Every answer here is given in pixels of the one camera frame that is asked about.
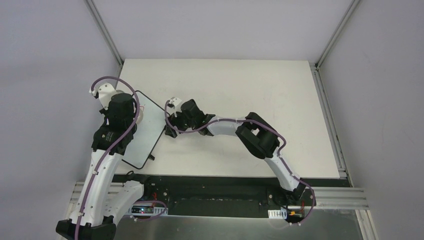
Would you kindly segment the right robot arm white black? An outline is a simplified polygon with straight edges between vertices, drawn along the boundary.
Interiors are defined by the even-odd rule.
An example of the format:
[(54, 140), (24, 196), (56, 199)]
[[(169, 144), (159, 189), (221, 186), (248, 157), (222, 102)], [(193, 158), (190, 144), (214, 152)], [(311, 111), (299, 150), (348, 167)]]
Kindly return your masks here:
[(182, 102), (177, 97), (165, 102), (164, 111), (165, 134), (172, 138), (191, 133), (238, 138), (251, 155), (266, 162), (277, 177), (288, 204), (298, 204), (305, 190), (310, 188), (282, 156), (286, 139), (257, 113), (250, 112), (242, 118), (220, 117), (204, 113), (194, 99)]

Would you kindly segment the silver mesh sponge eraser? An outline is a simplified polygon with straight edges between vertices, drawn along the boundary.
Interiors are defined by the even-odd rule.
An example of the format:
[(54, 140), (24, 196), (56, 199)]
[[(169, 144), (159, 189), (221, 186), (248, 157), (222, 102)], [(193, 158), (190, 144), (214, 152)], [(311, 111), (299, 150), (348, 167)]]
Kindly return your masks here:
[(143, 105), (139, 105), (138, 106), (139, 112), (138, 112), (138, 116), (136, 118), (136, 124), (140, 124), (143, 120), (144, 117), (144, 106)]

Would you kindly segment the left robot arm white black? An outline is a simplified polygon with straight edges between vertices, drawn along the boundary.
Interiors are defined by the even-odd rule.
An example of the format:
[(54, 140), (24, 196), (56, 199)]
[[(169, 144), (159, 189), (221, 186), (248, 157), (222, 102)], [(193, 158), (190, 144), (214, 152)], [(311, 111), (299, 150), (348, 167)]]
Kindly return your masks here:
[(139, 111), (136, 99), (128, 93), (114, 94), (108, 107), (100, 111), (104, 122), (93, 136), (88, 174), (75, 210), (56, 225), (60, 236), (67, 240), (112, 240), (129, 208), (137, 200), (144, 203), (152, 198), (149, 185), (129, 180), (108, 199), (118, 164), (137, 130), (134, 120)]

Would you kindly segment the small black-framed whiteboard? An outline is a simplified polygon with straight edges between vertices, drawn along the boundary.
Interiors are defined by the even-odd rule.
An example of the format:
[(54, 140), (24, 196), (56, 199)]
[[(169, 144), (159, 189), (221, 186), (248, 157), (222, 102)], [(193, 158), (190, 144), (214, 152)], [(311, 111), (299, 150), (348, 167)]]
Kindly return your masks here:
[(152, 152), (165, 129), (165, 111), (143, 92), (137, 90), (142, 119), (137, 122), (133, 140), (126, 148), (123, 162), (133, 168), (142, 169), (148, 159), (154, 159)]

